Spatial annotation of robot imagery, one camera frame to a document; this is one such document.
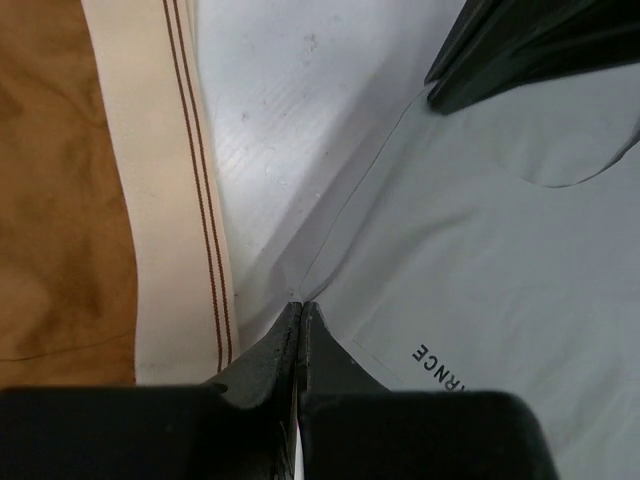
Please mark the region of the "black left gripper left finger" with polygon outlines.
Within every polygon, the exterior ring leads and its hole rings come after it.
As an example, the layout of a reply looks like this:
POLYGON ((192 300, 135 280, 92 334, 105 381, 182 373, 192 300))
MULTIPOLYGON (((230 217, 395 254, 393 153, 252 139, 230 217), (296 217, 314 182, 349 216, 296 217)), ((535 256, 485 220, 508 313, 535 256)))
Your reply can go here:
POLYGON ((295 367, 302 305, 207 384, 199 425, 201 479, 292 479, 295 367))

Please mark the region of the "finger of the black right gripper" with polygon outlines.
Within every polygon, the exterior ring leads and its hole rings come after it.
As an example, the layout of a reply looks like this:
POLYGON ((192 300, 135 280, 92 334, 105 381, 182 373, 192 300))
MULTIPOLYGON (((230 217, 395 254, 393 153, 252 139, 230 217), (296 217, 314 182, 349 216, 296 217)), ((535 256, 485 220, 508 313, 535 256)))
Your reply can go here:
POLYGON ((487 64, 464 61, 430 82, 427 101, 448 115, 521 85, 629 65, 639 60, 639 4, 563 0, 558 15, 487 64))
POLYGON ((489 63, 516 48, 564 7, 563 1, 467 1, 425 81, 445 79, 464 61, 472 66, 489 63))

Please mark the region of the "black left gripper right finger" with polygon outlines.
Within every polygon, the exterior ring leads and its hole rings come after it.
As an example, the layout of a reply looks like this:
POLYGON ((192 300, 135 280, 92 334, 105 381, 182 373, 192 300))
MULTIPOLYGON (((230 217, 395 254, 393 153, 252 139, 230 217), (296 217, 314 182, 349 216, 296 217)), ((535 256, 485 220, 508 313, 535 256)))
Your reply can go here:
POLYGON ((305 477, 387 479, 391 392, 332 336, 316 302, 304 305, 297 373, 305 477))

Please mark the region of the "grey underwear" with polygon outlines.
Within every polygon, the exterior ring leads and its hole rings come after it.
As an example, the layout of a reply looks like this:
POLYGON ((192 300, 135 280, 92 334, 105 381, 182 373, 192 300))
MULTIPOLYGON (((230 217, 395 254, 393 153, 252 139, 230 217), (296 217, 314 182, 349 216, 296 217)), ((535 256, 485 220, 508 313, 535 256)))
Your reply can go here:
POLYGON ((403 390, 523 398, 565 479, 639 475, 639 69, 403 112, 237 305, 244 345, 291 299, 403 390))

